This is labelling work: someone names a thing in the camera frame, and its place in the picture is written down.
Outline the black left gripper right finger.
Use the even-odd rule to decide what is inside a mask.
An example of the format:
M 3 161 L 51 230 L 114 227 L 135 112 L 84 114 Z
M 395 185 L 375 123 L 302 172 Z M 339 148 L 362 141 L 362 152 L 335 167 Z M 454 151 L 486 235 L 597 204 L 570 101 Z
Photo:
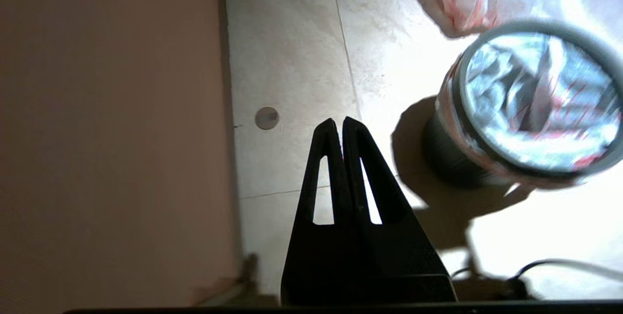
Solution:
M 344 164 L 360 232 L 365 299 L 455 303 L 449 273 L 416 218 L 371 133 L 343 121 Z

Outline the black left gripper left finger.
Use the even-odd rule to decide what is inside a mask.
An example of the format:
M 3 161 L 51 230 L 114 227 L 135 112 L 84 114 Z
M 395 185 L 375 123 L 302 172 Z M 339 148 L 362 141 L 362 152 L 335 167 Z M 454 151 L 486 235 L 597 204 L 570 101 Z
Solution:
M 328 161 L 333 223 L 314 223 L 321 159 Z M 313 132 L 282 275 L 285 305 L 340 305 L 360 261 L 358 236 L 337 125 L 331 118 Z

